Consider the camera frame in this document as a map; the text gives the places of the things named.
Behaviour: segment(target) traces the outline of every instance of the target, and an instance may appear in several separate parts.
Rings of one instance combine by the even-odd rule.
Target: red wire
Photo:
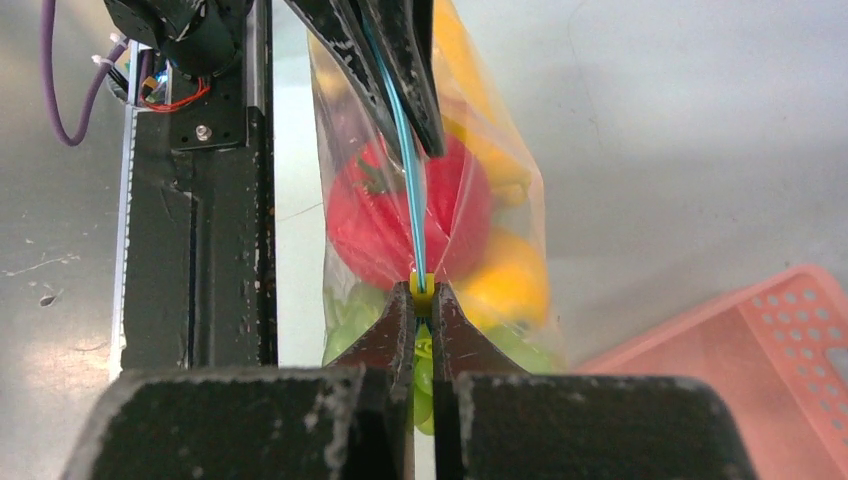
[[[150,103],[150,102],[148,102],[147,100],[144,100],[144,99],[142,99],[141,101],[142,101],[142,103],[144,104],[145,107],[153,110],[154,112],[173,113],[173,112],[176,112],[177,110],[179,110],[180,108],[185,107],[186,105],[188,105],[188,104],[194,102],[195,100],[203,97],[204,95],[209,93],[209,90],[211,90],[211,89],[212,89],[211,85],[206,85],[205,82],[203,81],[203,79],[200,78],[200,79],[197,80],[197,91],[194,92],[194,95],[192,95],[188,98],[184,98],[184,99],[182,99],[178,102],[168,103],[168,104],[156,104],[156,103]]]

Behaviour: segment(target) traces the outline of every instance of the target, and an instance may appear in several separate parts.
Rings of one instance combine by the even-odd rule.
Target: red tomato
[[[427,271],[456,280],[480,261],[489,237],[492,192],[479,161],[459,139],[424,162]],[[365,282],[389,290],[415,268],[403,173],[372,142],[338,173],[327,201],[327,238]]]

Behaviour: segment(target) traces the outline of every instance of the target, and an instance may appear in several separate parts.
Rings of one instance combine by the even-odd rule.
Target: clear plastic bag
[[[427,270],[451,284],[466,317],[516,363],[561,370],[561,349],[550,343],[561,335],[552,334],[541,175],[450,0],[434,3],[448,153],[421,166]],[[386,154],[330,54],[313,37],[309,45],[327,221],[326,363],[376,321],[386,292],[409,279],[414,255],[400,159]]]

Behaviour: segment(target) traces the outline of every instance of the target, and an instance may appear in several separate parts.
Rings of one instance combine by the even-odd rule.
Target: pink plastic basket
[[[761,478],[848,478],[848,298],[822,268],[708,302],[578,371],[699,378],[727,402]]]

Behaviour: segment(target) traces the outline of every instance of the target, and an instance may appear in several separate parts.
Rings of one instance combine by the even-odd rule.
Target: yellow fruit
[[[508,206],[524,203],[533,181],[530,170],[489,140],[485,126],[475,121],[472,114],[457,113],[450,107],[446,110],[450,113],[442,114],[445,132],[456,136],[480,161],[498,203]]]
[[[315,35],[309,33],[307,39],[312,60],[312,73],[319,91],[328,101],[338,100],[350,89],[347,77]]]
[[[433,4],[433,37],[433,63],[445,65],[444,74],[453,80],[440,90],[445,131],[462,140],[480,160],[500,205],[524,203],[533,176],[515,154],[526,153],[526,147],[509,118],[498,114],[502,107],[497,93],[490,89],[483,64],[450,0]],[[507,152],[492,139],[505,141],[515,151]]]
[[[494,122],[495,109],[488,95],[488,84],[479,68],[481,63],[450,0],[433,2],[433,38],[434,56],[441,54],[444,58],[465,99]]]
[[[481,266],[454,284],[466,318],[481,330],[544,325],[551,301],[545,259],[523,238],[494,227]]]

